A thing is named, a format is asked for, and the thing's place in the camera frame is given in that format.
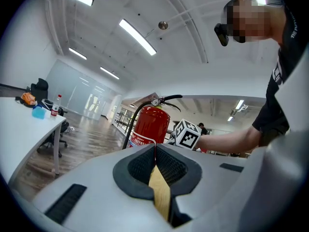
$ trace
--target glass wall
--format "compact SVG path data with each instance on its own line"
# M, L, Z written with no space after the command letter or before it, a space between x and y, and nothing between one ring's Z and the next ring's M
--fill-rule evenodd
M46 81L48 99L62 96L61 106L81 115L99 119L106 103L111 103L115 91L57 60Z

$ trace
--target fire extinguisher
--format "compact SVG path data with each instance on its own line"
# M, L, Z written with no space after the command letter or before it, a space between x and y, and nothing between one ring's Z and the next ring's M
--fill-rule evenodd
M160 104L165 104L169 106L176 107L179 111L181 111L177 106L171 103L167 103L166 101L182 98L182 95L171 95L161 98L155 98L152 101L147 101L140 105L135 111L129 130L126 135L126 139L122 149L126 148L126 145L129 141L129 137L132 131L134 120L137 114L140 112L139 119L136 122L136 126L134 132L131 136L131 142L129 147L133 147L136 145L144 145L144 144L161 144L164 142L165 134L168 130L169 125L169 115L162 110Z

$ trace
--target bottle with red cap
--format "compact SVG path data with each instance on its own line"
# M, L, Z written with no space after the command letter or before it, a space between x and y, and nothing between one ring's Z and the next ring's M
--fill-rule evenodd
M61 95L58 95L57 99L55 100L54 104L53 104L53 108L51 111L51 116L57 116L58 114L58 110L59 110L59 106L60 106L60 101L61 101Z

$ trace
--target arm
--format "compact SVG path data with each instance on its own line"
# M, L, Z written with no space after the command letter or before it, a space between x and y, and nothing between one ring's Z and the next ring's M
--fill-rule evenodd
M203 135L195 148L224 153L239 153L253 149L259 143L261 133L250 126L246 130L236 131L225 135Z

